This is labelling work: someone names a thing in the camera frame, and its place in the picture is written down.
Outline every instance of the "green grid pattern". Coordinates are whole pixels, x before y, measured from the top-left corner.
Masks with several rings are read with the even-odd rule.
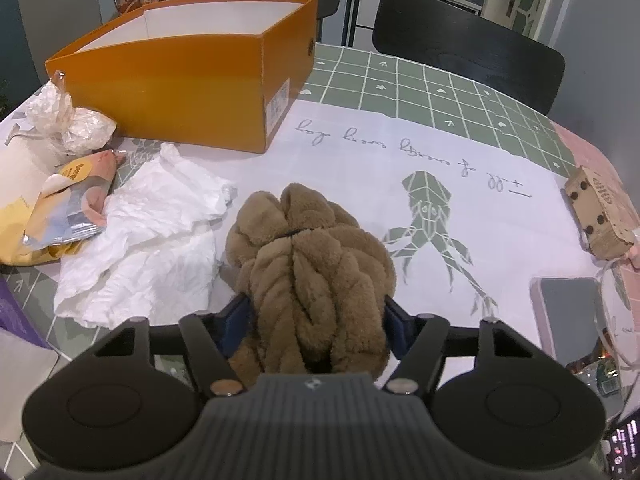
[[[488,86],[413,61],[317,44],[298,98],[434,126],[567,178],[575,169],[574,156],[544,115]]]

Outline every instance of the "fluffy brown fabric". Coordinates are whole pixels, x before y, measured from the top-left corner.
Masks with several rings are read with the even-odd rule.
[[[302,184],[280,201],[253,193],[226,239],[241,267],[236,291],[256,321],[229,363],[252,386],[261,372],[362,372],[377,378],[389,351],[385,294],[396,274],[386,249],[339,205]]]

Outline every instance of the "wooden block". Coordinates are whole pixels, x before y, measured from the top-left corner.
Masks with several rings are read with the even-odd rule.
[[[631,226],[622,220],[614,194],[594,171],[581,166],[564,185],[589,248],[599,260],[612,260],[634,244]]]

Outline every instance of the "orange box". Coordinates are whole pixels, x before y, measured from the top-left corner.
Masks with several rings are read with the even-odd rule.
[[[318,0],[169,0],[46,62],[129,137],[263,153],[314,63]]]

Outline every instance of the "snack bag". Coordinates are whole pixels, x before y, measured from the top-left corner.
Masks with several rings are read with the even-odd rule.
[[[64,166],[44,183],[24,229],[28,250],[70,244],[100,233],[102,214],[122,155],[113,150],[87,155]]]

